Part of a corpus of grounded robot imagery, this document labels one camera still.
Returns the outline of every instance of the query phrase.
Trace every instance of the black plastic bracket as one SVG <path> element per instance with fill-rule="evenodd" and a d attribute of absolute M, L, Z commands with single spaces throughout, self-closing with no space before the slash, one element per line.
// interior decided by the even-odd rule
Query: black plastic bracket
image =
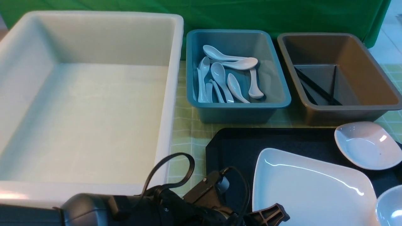
<path fill-rule="evenodd" d="M 249 213 L 245 217 L 246 225 L 278 226 L 282 221 L 288 221 L 289 215 L 282 205 L 276 203 L 266 209 Z"/>

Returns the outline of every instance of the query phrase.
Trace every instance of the bowl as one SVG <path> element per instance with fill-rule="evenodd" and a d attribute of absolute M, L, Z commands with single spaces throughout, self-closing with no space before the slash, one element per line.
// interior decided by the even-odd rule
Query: bowl
<path fill-rule="evenodd" d="M 402 185 L 390 188 L 378 197 L 375 214 L 381 226 L 402 225 Z"/>
<path fill-rule="evenodd" d="M 402 161 L 401 148 L 385 129 L 375 123 L 344 124 L 336 128 L 334 135 L 340 152 L 361 168 L 384 170 Z"/>

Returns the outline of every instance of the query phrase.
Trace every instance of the large white tub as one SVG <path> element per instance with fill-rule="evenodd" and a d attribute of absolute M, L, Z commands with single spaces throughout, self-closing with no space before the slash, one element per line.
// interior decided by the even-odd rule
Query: large white tub
<path fill-rule="evenodd" d="M 0 203 L 140 193 L 169 154 L 182 37 L 178 15 L 26 14 L 0 42 Z"/>

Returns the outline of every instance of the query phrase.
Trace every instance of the green cloth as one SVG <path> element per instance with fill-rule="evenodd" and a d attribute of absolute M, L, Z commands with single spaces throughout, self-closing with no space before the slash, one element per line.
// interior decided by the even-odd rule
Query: green cloth
<path fill-rule="evenodd" d="M 273 39 L 285 32 L 351 33 L 374 45 L 391 0 L 0 0 L 11 28 L 34 10 L 107 10 L 179 14 L 194 29 L 256 29 Z"/>

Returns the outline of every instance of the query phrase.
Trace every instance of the white ceramic spoon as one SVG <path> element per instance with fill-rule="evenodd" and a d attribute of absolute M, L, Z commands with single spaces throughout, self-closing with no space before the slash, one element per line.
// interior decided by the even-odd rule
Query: white ceramic spoon
<path fill-rule="evenodd" d="M 213 103 L 213 101 L 212 101 L 212 83 L 205 84 L 205 90 L 207 91 L 208 102 Z"/>
<path fill-rule="evenodd" d="M 250 74 L 251 74 L 251 85 L 250 85 L 250 89 L 248 90 L 248 95 L 251 98 L 260 99 L 261 97 L 264 96 L 264 94 L 258 88 L 257 72 L 256 72 L 255 68 L 250 69 Z"/>
<path fill-rule="evenodd" d="M 219 90 L 218 84 L 216 84 L 216 82 L 212 79 L 210 79 L 209 82 L 212 83 L 213 88 L 215 89 L 215 93 L 218 96 L 219 103 L 225 103 L 225 101 L 222 97 L 221 91 Z"/>
<path fill-rule="evenodd" d="M 209 58 L 204 57 L 197 69 L 198 72 L 198 102 L 200 103 L 208 103 L 207 94 L 205 91 L 205 76 L 209 71 Z"/>
<path fill-rule="evenodd" d="M 258 63 L 258 60 L 253 57 L 244 58 L 236 62 L 223 62 L 219 60 L 211 60 L 211 63 L 215 62 L 221 63 L 223 66 L 228 68 L 245 71 L 255 67 Z"/>
<path fill-rule="evenodd" d="M 210 45 L 204 45 L 202 48 L 204 50 L 205 55 L 207 55 L 209 58 L 211 58 L 213 60 L 238 61 L 238 60 L 242 60 L 245 58 L 245 57 L 225 55 L 225 54 L 219 52 L 219 50 L 217 50 L 215 47 L 210 46 Z"/>
<path fill-rule="evenodd" d="M 242 101 L 243 103 L 250 103 L 248 100 L 246 100 L 243 95 L 242 95 L 242 90 L 240 89 L 239 82 L 237 79 L 234 77 L 232 73 L 228 74 L 228 86 L 230 92 L 235 96 L 238 100 Z"/>
<path fill-rule="evenodd" d="M 226 86 L 226 74 L 224 66 L 220 63 L 213 63 L 211 66 L 211 74 L 216 83 L 218 83 L 218 85 L 222 88 L 226 102 L 234 103 L 233 97 Z"/>

